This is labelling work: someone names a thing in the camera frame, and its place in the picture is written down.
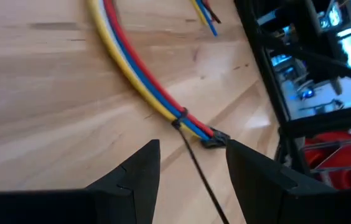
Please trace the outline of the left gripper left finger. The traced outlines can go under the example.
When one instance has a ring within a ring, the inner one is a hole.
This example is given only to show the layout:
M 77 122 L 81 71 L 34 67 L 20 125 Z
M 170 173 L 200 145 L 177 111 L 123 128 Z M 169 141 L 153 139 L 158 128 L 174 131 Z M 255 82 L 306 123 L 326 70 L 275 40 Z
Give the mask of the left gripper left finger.
M 153 139 L 85 188 L 0 192 L 0 223 L 152 223 L 159 179 Z

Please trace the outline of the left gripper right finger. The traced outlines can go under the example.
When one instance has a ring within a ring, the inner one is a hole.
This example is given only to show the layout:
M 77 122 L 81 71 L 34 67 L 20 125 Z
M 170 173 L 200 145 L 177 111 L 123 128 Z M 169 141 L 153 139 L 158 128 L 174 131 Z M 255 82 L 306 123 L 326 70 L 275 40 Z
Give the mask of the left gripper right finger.
M 226 158 L 247 223 L 351 223 L 351 190 L 337 190 L 236 141 Z

